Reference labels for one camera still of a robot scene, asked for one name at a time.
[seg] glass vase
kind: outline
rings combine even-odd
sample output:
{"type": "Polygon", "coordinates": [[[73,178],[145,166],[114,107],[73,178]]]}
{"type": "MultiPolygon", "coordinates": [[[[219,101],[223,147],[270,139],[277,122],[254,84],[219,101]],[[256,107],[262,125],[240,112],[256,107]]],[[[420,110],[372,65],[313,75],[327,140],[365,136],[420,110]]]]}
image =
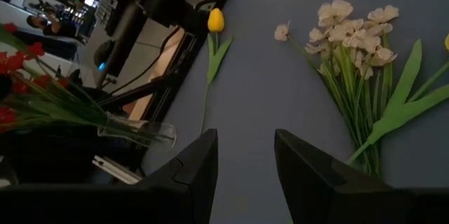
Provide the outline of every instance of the glass vase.
{"type": "Polygon", "coordinates": [[[105,126],[98,136],[123,138],[144,147],[169,151],[176,143],[176,128],[167,123],[130,120],[107,112],[105,126]]]}

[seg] flower bouquet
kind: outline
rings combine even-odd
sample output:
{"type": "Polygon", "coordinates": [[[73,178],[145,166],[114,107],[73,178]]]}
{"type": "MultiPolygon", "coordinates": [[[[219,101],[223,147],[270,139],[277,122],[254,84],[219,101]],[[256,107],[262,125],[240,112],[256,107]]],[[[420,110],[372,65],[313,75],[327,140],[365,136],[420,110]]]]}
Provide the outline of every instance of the flower bouquet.
{"type": "Polygon", "coordinates": [[[363,171],[382,178],[378,140],[449,98],[449,86],[424,95],[449,62],[409,97],[422,60],[421,41],[416,41],[393,92],[392,64],[397,54],[390,48],[388,33],[393,30],[389,21],[399,16],[399,10],[377,8],[367,20],[348,19],[352,11],[352,5],[343,0],[323,4],[318,11],[319,28],[309,33],[305,48],[288,32],[288,25],[279,25],[274,38],[291,41],[320,74],[356,149],[349,163],[358,159],[363,171]]]}
{"type": "Polygon", "coordinates": [[[45,54],[40,43],[26,46],[11,34],[14,31],[12,24],[0,25],[0,42],[18,50],[11,56],[0,53],[1,132],[44,126],[94,126],[99,136],[119,136],[143,146],[150,143],[173,146],[174,129],[160,133],[160,126],[128,121],[104,111],[81,86],[58,76],[40,58],[45,54]],[[28,67],[28,60],[35,60],[45,74],[28,67]]]}

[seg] yellow tulip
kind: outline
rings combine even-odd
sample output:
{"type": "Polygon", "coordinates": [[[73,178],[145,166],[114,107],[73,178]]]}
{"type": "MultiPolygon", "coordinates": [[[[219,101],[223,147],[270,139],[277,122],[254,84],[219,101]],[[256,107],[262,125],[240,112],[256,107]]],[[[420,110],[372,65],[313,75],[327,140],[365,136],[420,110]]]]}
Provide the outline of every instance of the yellow tulip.
{"type": "Polygon", "coordinates": [[[225,28],[225,17],[219,8],[215,8],[209,13],[208,28],[211,32],[221,32],[225,28]]]}
{"type": "Polygon", "coordinates": [[[444,46],[449,51],[449,34],[447,35],[446,39],[444,40],[444,46]]]}

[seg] gray tablecloth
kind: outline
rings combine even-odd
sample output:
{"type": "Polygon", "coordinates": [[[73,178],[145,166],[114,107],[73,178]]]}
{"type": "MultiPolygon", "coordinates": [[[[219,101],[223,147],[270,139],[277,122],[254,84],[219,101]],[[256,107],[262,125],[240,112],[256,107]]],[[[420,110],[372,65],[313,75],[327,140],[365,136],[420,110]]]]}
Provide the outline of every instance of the gray tablecloth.
{"type": "MultiPolygon", "coordinates": [[[[366,18],[392,4],[391,46],[399,56],[395,79],[413,43],[424,46],[416,86],[449,60],[443,41],[449,32],[449,0],[346,0],[354,17],[366,18]]],[[[276,26],[291,20],[302,43],[317,25],[316,12],[332,0],[229,0],[226,31],[235,36],[210,89],[206,128],[219,134],[219,175],[211,223],[287,223],[290,215],[276,173],[274,129],[288,129],[340,160],[353,149],[344,122],[319,77],[290,44],[273,38],[276,26]]],[[[145,163],[160,167],[199,134],[206,86],[208,49],[204,46],[180,89],[166,121],[179,138],[171,153],[149,152],[145,163]]],[[[449,83],[443,75],[437,85],[449,83]]],[[[426,112],[383,141],[384,173],[395,187],[449,187],[449,102],[426,112]]]]}

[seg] person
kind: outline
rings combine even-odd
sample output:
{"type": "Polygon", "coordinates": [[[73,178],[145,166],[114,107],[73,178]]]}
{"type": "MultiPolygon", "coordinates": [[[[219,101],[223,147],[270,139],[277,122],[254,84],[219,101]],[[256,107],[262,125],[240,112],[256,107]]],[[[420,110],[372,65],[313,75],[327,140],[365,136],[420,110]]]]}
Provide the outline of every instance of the person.
{"type": "Polygon", "coordinates": [[[74,24],[70,22],[59,22],[52,15],[48,13],[44,14],[51,22],[49,25],[45,18],[39,16],[28,16],[28,25],[41,29],[44,35],[75,38],[76,26],[74,24]]]}

